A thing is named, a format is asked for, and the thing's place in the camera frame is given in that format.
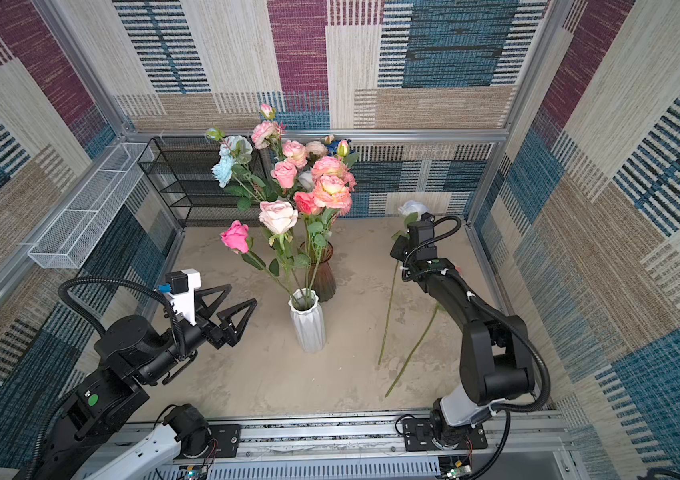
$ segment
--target amber vase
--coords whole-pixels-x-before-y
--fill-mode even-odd
[[[318,264],[318,271],[316,272],[316,280],[313,283],[313,290],[318,295],[318,302],[323,303],[335,296],[337,291],[337,283],[335,282],[335,274],[332,273],[332,267],[329,266],[329,260],[335,248],[332,244],[327,244],[321,262]],[[311,264],[308,271],[308,278],[313,277],[313,271],[316,269],[316,264]]]

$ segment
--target white vase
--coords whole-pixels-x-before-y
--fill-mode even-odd
[[[313,290],[311,290],[311,293],[313,293],[313,298],[318,298]],[[304,294],[305,289],[303,288],[297,290],[294,295],[299,300]],[[321,310],[321,305],[315,301],[311,308],[300,311],[292,305],[291,299],[288,303],[292,321],[295,323],[297,340],[302,349],[308,353],[315,353],[323,349],[327,342],[327,332],[324,327],[324,311]]]

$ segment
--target black mesh shelf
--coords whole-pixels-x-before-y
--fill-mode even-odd
[[[265,178],[270,158],[252,152],[249,168]],[[257,225],[259,209],[237,208],[238,197],[219,186],[211,168],[220,161],[220,142],[206,137],[154,137],[138,164],[182,226],[228,226],[233,220]]]

